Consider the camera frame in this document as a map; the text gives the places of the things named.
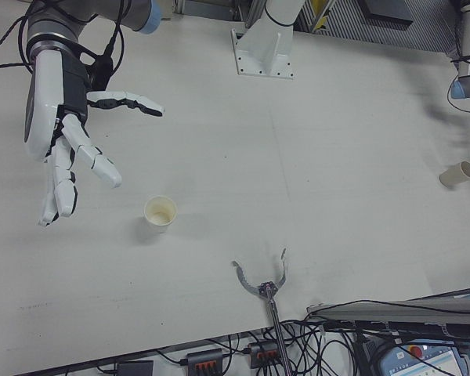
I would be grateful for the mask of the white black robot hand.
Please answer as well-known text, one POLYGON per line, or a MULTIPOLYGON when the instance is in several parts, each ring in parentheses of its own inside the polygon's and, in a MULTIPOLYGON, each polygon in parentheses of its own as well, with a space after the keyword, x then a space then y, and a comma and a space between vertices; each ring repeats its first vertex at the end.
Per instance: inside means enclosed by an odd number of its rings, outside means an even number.
POLYGON ((68 52, 41 51, 34 62, 25 116, 24 144, 28 154, 46 165, 46 193, 38 223, 48 226, 73 215, 78 200, 72 166, 84 162, 109 187, 121 185, 114 163, 85 129, 90 107, 120 106, 160 117, 163 106, 130 92, 93 90, 84 64, 68 52))

